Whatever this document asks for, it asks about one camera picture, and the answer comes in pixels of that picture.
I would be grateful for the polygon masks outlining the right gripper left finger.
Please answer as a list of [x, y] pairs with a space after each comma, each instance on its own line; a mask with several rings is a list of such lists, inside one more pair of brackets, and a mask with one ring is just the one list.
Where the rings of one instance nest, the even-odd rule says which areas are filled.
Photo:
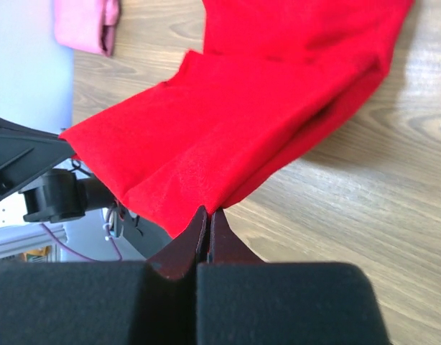
[[0, 265], [0, 344], [194, 344], [195, 263], [208, 224], [152, 258]]

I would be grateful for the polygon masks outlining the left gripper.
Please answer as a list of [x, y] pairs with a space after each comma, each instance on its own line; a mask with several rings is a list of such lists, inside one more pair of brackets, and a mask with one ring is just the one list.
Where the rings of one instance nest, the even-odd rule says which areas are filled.
[[106, 209], [101, 225], [104, 240], [119, 259], [123, 257], [117, 245], [120, 238], [145, 258], [170, 243], [164, 229], [121, 205], [80, 162], [73, 160], [71, 170], [52, 169], [74, 154], [56, 134], [0, 118], [0, 201], [20, 190], [27, 209], [23, 219], [29, 223], [65, 223]]

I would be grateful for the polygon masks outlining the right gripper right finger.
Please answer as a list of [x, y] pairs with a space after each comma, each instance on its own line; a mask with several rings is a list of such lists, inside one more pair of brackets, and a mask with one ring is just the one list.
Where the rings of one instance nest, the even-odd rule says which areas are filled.
[[232, 231], [210, 222], [197, 267], [198, 344], [388, 344], [373, 287], [344, 262], [267, 263]]

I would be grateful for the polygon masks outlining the red t-shirt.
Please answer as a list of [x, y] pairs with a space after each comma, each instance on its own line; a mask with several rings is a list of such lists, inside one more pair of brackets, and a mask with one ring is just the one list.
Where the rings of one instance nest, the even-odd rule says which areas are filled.
[[387, 76], [410, 1], [206, 1], [202, 52], [62, 134], [125, 207], [178, 236], [347, 121]]

